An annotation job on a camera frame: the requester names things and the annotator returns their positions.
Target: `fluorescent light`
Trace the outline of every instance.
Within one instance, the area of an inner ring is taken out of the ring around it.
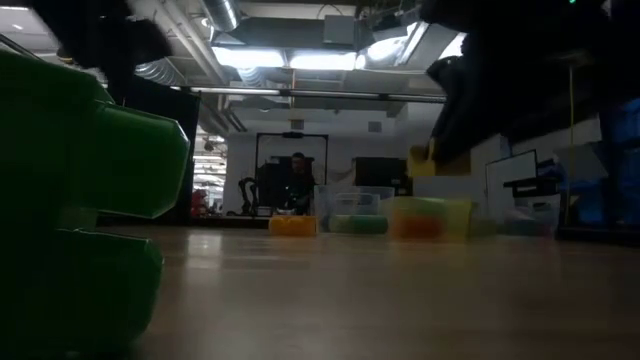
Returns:
[[[199,179],[205,180],[205,181],[212,181],[212,182],[217,182],[217,183],[223,183],[224,184],[224,179],[222,179],[219,176],[215,176],[215,175],[197,175],[196,176]]]
[[[398,52],[406,40],[406,36],[399,36],[378,41],[369,46],[367,55],[373,61],[380,61]]]
[[[364,55],[358,55],[356,58],[356,69],[362,70],[367,67],[367,57]]]
[[[444,49],[442,54],[440,54],[440,57],[438,59],[446,58],[449,56],[461,56],[462,41],[466,36],[467,34],[459,33],[453,40],[451,40],[451,42],[449,43],[449,45],[447,45],[447,47]]]
[[[417,27],[415,28],[415,30],[412,31],[411,34],[409,34],[408,43],[406,43],[404,50],[400,53],[400,56],[396,60],[396,65],[404,65],[407,63],[407,61],[409,61],[409,58],[411,58],[411,55],[416,50],[416,47],[418,47],[420,40],[422,40],[422,37],[427,32],[429,24],[421,21],[416,26]]]
[[[220,156],[194,155],[195,160],[222,160]]]
[[[29,11],[29,8],[22,6],[0,6],[2,10]]]
[[[238,69],[284,66],[284,59],[279,50],[227,49],[221,47],[213,47],[212,49],[220,64]]]
[[[198,163],[195,164],[195,168],[196,169],[201,169],[203,171],[206,170],[226,170],[227,169],[227,165],[218,165],[215,163],[211,163],[211,164],[203,164],[203,163]]]
[[[294,56],[289,66],[305,70],[353,70],[355,63],[355,52],[346,54],[309,53]]]
[[[418,26],[419,21],[414,22],[413,24],[407,26],[407,37],[411,36],[411,34],[413,33],[413,30],[416,29],[416,26]]]
[[[195,169],[193,170],[194,174],[198,175],[198,174],[206,174],[206,175],[222,175],[225,176],[227,175],[226,173],[220,172],[220,171],[216,171],[216,172],[212,172],[214,171],[214,169]]]

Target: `man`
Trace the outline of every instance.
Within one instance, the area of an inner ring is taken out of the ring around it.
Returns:
[[[297,152],[291,156],[291,176],[287,185],[287,208],[295,210],[296,215],[309,213],[313,187],[316,185],[313,175],[307,171],[304,154]]]

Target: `yellow container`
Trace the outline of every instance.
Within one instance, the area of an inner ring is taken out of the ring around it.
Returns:
[[[469,236],[471,201],[397,197],[392,208],[394,238],[450,241]]]
[[[269,233],[275,236],[315,236],[315,216],[276,215],[269,220]]]

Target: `wooden floor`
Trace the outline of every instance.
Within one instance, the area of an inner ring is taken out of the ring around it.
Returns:
[[[634,249],[108,230],[166,258],[136,359],[640,358]]]

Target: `green container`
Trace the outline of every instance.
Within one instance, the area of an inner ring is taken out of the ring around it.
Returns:
[[[23,271],[13,304],[17,354],[126,348],[146,329],[162,273],[150,240],[83,231],[54,231],[37,262]]]
[[[382,215],[334,215],[329,218],[329,231],[343,234],[383,235],[389,222]]]
[[[90,231],[98,211],[173,207],[189,142],[174,120],[114,105],[90,74],[3,51],[0,74],[0,358],[122,349],[151,319],[162,256]]]

